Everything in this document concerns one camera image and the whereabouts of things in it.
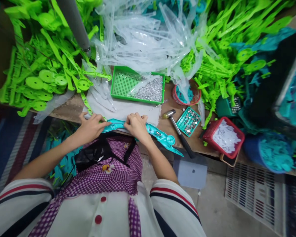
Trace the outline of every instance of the green mesh tray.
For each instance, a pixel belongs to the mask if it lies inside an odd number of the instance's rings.
[[[115,66],[114,67],[114,74],[112,78],[112,87],[111,87],[111,96],[117,99],[126,99],[126,100],[133,100],[138,102],[150,103],[150,104],[162,104],[164,100],[164,74],[152,72],[152,75],[160,75],[162,76],[163,83],[162,83],[162,100],[160,101],[150,101],[150,100],[143,100],[137,99],[133,97],[128,97],[128,92],[137,85],[138,82],[141,81],[141,75],[137,72],[132,70],[126,66]]]

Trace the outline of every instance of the floor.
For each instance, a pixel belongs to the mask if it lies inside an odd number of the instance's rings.
[[[139,146],[143,158],[142,181],[149,190],[157,179],[147,151]],[[226,164],[208,159],[206,187],[201,191],[183,187],[192,197],[207,237],[278,237],[268,227],[224,198]]]

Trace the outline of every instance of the gray pipe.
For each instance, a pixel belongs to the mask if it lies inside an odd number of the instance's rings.
[[[76,38],[78,45],[85,52],[90,51],[90,42],[88,34],[86,33],[85,26],[83,25],[76,0],[56,0],[63,16]]]

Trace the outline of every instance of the blue bucket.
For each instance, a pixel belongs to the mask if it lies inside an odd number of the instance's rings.
[[[277,133],[272,133],[272,134],[275,136],[278,136],[279,139],[281,139],[281,140],[284,140],[284,138],[285,138],[283,135],[280,135]],[[268,170],[272,171],[273,173],[278,173],[278,174],[286,173],[285,170],[282,170],[282,171],[274,170],[264,162],[264,158],[261,156],[261,153],[260,153],[260,142],[264,138],[265,138],[265,136],[262,133],[260,133],[258,135],[246,136],[246,139],[244,140],[242,147],[243,147],[244,152],[246,153],[247,157],[251,161],[266,167]],[[287,149],[289,151],[289,154],[293,155],[293,151],[292,151],[289,144],[287,144]]]

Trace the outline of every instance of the red plastic container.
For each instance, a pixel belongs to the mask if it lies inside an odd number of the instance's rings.
[[[198,85],[196,84],[196,82],[194,80],[190,80],[189,82],[191,85],[191,90],[193,91],[193,99],[192,99],[192,101],[190,101],[190,103],[184,103],[183,101],[181,101],[179,99],[179,97],[177,95],[177,85],[175,85],[172,90],[172,98],[179,105],[186,105],[186,106],[196,105],[201,99],[202,92],[200,89],[197,88]]]
[[[215,131],[218,129],[218,127],[220,126],[222,120],[225,120],[227,122],[227,125],[232,126],[234,128],[235,133],[237,134],[237,137],[241,140],[240,142],[238,142],[237,144],[235,144],[235,151],[232,153],[226,153],[216,142],[214,142],[213,140],[213,135],[215,133]],[[206,141],[208,144],[210,144],[213,148],[215,148],[217,151],[219,151],[220,153],[225,154],[227,157],[229,157],[230,159],[234,159],[238,152],[240,151],[240,148],[244,142],[244,133],[241,132],[241,130],[239,128],[237,128],[236,125],[233,124],[233,122],[231,122],[229,120],[229,118],[227,117],[222,117],[220,120],[217,121],[213,121],[210,123],[209,128],[206,130],[203,139],[204,141]]]

